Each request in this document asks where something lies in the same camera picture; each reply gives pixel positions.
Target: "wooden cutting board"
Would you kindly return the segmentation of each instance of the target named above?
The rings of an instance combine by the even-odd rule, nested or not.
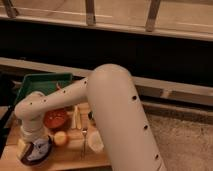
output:
[[[82,125],[88,126],[88,134],[96,129],[95,126],[91,125],[87,114],[90,112],[89,105],[87,103],[79,104],[79,110],[81,113]],[[54,146],[50,156],[36,166],[25,166],[18,158],[17,154],[17,142],[20,138],[19,125],[17,120],[14,120],[4,152],[0,159],[0,170],[67,170],[67,169],[80,169],[80,168],[91,168],[109,166],[109,160],[105,152],[100,154],[94,153],[88,146],[86,146],[85,157],[81,157],[81,150],[83,145],[83,135],[81,130],[67,130],[70,141],[64,147]]]

